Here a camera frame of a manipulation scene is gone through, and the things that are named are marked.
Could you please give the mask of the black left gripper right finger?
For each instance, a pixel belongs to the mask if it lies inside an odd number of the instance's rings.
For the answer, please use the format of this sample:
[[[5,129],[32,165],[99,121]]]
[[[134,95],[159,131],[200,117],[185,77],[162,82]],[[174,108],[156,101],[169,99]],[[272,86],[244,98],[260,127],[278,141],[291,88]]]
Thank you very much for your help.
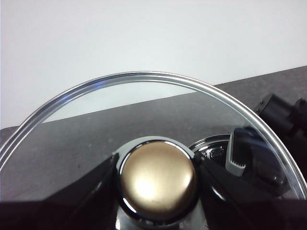
[[[236,177],[217,162],[195,158],[199,197],[211,230],[305,230],[307,201],[298,199],[286,177],[269,183]]]

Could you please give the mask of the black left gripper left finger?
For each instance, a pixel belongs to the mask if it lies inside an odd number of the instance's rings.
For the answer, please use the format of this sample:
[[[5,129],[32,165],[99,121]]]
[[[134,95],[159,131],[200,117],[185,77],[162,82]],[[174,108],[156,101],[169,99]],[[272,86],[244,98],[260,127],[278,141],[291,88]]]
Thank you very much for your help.
[[[40,201],[0,204],[2,230],[113,230],[118,154],[83,177]]]

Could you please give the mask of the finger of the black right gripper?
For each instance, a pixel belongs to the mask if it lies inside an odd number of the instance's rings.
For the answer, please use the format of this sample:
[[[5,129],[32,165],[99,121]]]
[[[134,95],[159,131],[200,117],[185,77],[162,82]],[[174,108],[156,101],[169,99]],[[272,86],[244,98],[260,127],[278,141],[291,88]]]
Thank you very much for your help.
[[[236,177],[241,177],[251,161],[249,132],[244,128],[236,128],[227,145],[225,168]]]

